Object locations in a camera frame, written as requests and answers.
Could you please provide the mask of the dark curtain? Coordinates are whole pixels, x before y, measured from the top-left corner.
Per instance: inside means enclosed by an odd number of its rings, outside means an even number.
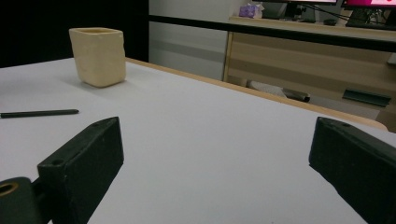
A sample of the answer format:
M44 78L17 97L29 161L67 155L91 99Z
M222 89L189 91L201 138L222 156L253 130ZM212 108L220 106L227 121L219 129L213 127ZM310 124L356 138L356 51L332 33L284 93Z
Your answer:
M84 27L121 30L125 55L149 59L149 0L0 0L0 68L70 58Z

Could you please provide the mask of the black pen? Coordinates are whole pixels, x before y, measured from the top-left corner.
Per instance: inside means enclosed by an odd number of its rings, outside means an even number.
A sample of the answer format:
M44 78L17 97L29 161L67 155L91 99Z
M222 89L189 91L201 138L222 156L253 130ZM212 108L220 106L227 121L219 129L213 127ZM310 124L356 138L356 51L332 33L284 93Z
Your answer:
M46 117L46 116L75 115L78 113L79 111L77 109L22 111L22 112L0 113L0 118L1 119L32 118L32 117Z

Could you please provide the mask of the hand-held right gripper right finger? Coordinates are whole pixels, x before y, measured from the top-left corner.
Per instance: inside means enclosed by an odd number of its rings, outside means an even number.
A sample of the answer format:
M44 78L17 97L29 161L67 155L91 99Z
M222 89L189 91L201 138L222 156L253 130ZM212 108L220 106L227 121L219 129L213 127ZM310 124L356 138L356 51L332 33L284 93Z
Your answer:
M368 224L396 224L396 147L319 117L308 161Z

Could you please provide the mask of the light wooden desk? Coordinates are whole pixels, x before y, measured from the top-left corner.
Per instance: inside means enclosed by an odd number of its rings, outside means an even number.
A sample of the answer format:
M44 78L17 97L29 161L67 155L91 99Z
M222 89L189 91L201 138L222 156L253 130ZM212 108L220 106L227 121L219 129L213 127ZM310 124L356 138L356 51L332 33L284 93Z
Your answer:
M228 23L315 34L396 41L396 31L329 26L320 22L247 19ZM223 80L239 86L257 81L378 111L376 121L396 132L396 53L354 49L262 35L228 33ZM343 99L345 89L391 97L386 107Z

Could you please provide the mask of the white cabinet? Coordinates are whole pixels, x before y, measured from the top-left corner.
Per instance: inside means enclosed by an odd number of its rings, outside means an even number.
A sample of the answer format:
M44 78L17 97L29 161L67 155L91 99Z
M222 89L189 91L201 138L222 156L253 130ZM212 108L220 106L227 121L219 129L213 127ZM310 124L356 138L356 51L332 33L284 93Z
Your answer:
M155 16L224 22L228 0L149 0ZM227 33L204 28L152 22L149 61L195 75L222 79Z

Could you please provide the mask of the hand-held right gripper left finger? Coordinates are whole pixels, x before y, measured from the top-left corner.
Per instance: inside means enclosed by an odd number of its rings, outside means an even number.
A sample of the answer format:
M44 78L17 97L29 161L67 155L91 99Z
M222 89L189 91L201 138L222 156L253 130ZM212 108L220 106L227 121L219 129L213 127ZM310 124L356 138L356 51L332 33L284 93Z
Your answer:
M120 119L89 125L37 165L53 224L87 224L124 162Z

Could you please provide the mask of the cream square cup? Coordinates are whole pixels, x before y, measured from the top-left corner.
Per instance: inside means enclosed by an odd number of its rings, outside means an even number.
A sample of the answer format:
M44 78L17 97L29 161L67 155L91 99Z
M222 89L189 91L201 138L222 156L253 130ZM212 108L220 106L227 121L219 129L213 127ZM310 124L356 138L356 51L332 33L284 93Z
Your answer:
M71 28L69 36L82 82L104 88L126 78L122 31L104 27Z

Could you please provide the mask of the black keyboard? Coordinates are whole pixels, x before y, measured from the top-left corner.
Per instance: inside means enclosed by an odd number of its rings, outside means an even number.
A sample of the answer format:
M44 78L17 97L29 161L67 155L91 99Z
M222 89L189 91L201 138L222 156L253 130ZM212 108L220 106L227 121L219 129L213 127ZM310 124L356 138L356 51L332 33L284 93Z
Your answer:
M396 31L396 25L385 24L384 22L378 22L378 21L360 21L357 19L349 19L346 23L346 27Z

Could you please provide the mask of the computer monitor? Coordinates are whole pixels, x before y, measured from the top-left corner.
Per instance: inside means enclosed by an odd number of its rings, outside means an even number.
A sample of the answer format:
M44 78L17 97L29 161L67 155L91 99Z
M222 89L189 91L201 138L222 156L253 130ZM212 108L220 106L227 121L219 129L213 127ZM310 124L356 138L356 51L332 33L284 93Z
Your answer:
M396 8L396 0L343 0L342 6L344 8Z
M308 7L335 6L338 0L252 0L263 6L264 18L280 19L301 16Z

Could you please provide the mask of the purple tissue box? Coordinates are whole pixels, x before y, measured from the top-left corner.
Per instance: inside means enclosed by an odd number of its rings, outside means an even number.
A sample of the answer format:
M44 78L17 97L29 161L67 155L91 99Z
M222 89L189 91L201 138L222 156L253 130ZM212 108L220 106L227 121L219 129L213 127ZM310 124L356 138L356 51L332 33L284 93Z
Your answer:
M239 8L239 17L258 19L262 16L264 7L261 4L246 4Z

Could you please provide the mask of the white table cover board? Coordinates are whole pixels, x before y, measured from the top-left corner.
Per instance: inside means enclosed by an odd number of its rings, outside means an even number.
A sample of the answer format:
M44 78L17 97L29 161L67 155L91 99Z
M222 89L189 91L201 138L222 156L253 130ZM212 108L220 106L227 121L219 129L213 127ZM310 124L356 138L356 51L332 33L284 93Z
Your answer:
M120 119L124 163L90 224L365 224L314 171L317 114L131 63L96 89L72 60L0 68L0 180L37 165L88 125Z

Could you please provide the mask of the grey and black roll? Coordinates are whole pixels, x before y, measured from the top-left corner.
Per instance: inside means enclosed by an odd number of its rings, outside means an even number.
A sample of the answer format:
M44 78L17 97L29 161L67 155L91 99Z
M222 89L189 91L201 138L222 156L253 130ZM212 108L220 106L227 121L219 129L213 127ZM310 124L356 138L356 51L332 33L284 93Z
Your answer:
M273 86L273 85L268 85L268 84L257 82L257 81L250 80L247 83L247 86L253 90L256 90L256 91L262 91L262 92L270 93L270 94L277 95L280 97L297 100L300 102L308 103L311 99L311 97L308 93L284 89L284 88L280 88L280 87Z

